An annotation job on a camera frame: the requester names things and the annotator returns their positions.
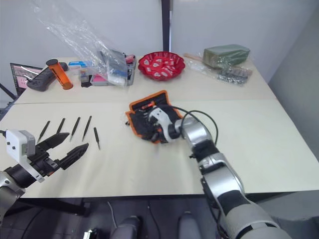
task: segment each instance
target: precision screwdriver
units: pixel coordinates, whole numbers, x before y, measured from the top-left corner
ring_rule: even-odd
[[[70,137],[70,142],[71,142],[71,139],[72,139],[72,137],[73,137],[73,135],[75,133],[75,130],[76,130],[78,124],[79,124],[79,121],[80,121],[80,117],[78,117],[78,119],[76,120],[75,125],[73,127],[73,130],[72,130],[72,133],[71,133],[71,137]]]
[[[99,150],[101,150],[100,149],[100,140],[99,140],[98,132],[96,131],[95,127],[93,128],[93,130],[94,130],[94,134],[95,134],[95,140],[98,143],[98,148],[99,148]]]
[[[86,135],[86,132],[88,131],[88,128],[89,128],[89,125],[90,125],[90,122],[91,122],[91,118],[92,118],[92,116],[89,117],[89,120],[88,120],[88,122],[86,123],[85,130],[84,130],[84,134],[83,134],[83,137],[82,137],[82,141],[84,140],[84,137],[85,137],[85,135]]]
[[[39,143],[40,139],[41,139],[42,136],[44,135],[44,133],[45,133],[45,131],[46,131],[46,128],[48,128],[49,124],[50,124],[50,121],[48,121],[48,122],[45,124],[43,130],[42,130],[41,133],[40,133],[39,139],[38,139],[38,141],[37,141],[36,143]]]
[[[60,123],[60,125],[59,125],[59,128],[58,128],[58,130],[57,130],[56,133],[60,133],[60,131],[61,131],[61,129],[62,129],[62,126],[63,126],[63,124],[64,124],[64,121],[65,121],[65,118],[62,119],[62,121],[61,121],[61,123]]]

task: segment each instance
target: white table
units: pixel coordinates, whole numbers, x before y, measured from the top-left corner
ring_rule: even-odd
[[[181,95],[178,92],[185,85],[174,81],[161,85],[140,76],[138,71],[134,85],[128,89],[79,88],[74,82],[73,91],[60,91],[60,85],[56,84],[48,91],[50,94],[40,93],[43,97],[38,92],[31,94],[30,89],[26,90],[24,98],[22,95],[0,121],[1,129],[26,129],[38,137],[46,121],[50,120],[45,138],[56,132],[62,118],[66,118],[62,131],[70,132],[76,118],[81,117],[72,142],[66,139],[59,147],[50,150],[52,159],[61,159],[73,147],[82,144],[89,116],[92,116],[92,121],[85,139],[90,143],[85,155],[66,171],[60,169],[43,183],[34,183],[24,197],[201,194],[200,173],[195,160],[188,158],[190,149],[184,140],[153,145],[136,137],[124,124],[127,120],[124,112],[132,100],[160,89],[168,90],[173,105],[202,110],[214,117],[220,130],[217,147],[241,177],[246,193],[319,189],[319,163],[258,72],[242,88],[187,69],[184,74],[180,82],[184,80],[189,90],[197,89],[194,94]],[[214,86],[212,93],[203,88],[206,93],[200,94],[199,86],[208,80],[210,87]],[[103,91],[112,93],[112,97],[102,94]],[[47,103],[32,104],[36,98],[40,103]],[[212,123],[202,119],[214,135]],[[101,151],[97,148],[93,127],[98,129]],[[0,138],[0,150],[5,151],[3,138]],[[2,155],[1,169],[14,165],[13,159]]]

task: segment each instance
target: white wall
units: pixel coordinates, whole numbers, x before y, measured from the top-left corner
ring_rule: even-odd
[[[122,51],[144,55],[162,50],[160,0],[68,0]],[[28,0],[0,0],[0,82],[14,94],[10,62],[43,67],[73,51],[40,23]],[[0,90],[0,108],[11,100]]]
[[[269,85],[319,160],[319,7]]]
[[[237,43],[267,82],[302,31],[317,0],[174,0],[173,52]]]

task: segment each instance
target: red bowl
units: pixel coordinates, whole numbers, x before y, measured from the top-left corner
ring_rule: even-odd
[[[156,81],[167,81],[174,78],[184,68],[184,59],[167,51],[153,52],[143,56],[138,66],[144,75]]]

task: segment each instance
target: orange bottle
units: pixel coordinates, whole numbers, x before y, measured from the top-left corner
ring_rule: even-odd
[[[73,87],[73,84],[70,82],[69,78],[65,74],[57,59],[48,60],[46,64],[51,69],[55,77],[58,79],[63,89],[69,90]]]

